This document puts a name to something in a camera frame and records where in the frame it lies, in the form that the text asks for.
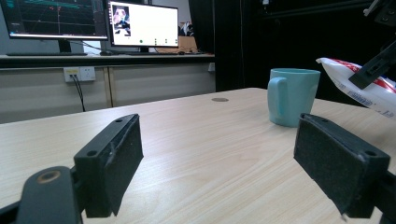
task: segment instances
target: desk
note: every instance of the desk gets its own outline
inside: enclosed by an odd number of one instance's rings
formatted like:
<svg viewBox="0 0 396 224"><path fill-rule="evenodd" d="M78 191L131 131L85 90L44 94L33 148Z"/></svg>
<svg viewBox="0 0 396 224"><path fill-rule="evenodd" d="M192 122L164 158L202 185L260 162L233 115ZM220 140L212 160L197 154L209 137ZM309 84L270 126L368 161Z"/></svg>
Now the desk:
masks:
<svg viewBox="0 0 396 224"><path fill-rule="evenodd" d="M215 102L226 98L228 102ZM140 115L143 151L117 217L85 223L344 223L293 159L297 129L268 120L266 90L244 89L0 125L0 206L24 181L73 156L113 119ZM316 100L330 119L391 157L396 121L373 110ZM350 223L377 224L371 219Z"/></svg>
<svg viewBox="0 0 396 224"><path fill-rule="evenodd" d="M0 55L0 69L52 68L79 66L119 66L154 63L213 63L214 55L163 55L163 56L52 56L52 57L8 57Z"/></svg>

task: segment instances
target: image on screen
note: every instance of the image on screen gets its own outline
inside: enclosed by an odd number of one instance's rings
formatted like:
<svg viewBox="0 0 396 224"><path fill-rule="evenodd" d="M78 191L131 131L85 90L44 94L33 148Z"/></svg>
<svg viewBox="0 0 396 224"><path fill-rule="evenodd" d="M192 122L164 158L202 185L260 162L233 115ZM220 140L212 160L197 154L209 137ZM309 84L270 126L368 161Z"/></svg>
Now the image on screen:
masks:
<svg viewBox="0 0 396 224"><path fill-rule="evenodd" d="M114 47L178 47L176 7L110 0L108 16Z"/></svg>
<svg viewBox="0 0 396 224"><path fill-rule="evenodd" d="M13 37L107 39L102 0L0 0Z"/></svg>

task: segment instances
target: teal mug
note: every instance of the teal mug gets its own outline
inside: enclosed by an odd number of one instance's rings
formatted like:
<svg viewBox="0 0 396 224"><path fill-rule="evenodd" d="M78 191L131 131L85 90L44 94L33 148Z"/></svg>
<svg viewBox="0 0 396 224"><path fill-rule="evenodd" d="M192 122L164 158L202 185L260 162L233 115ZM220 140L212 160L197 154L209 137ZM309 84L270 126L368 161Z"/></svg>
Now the teal mug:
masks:
<svg viewBox="0 0 396 224"><path fill-rule="evenodd" d="M301 113L310 113L317 94L320 72L297 68L271 69L268 83L270 120L298 127Z"/></svg>

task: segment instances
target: mug handle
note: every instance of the mug handle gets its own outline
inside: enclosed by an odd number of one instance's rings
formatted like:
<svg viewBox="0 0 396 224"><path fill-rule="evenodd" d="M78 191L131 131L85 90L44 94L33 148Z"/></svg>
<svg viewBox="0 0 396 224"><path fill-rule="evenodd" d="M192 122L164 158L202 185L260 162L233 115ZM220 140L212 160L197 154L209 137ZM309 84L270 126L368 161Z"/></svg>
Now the mug handle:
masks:
<svg viewBox="0 0 396 224"><path fill-rule="evenodd" d="M288 103L287 79L273 77L268 82L268 109L277 119L282 119Z"/></svg>

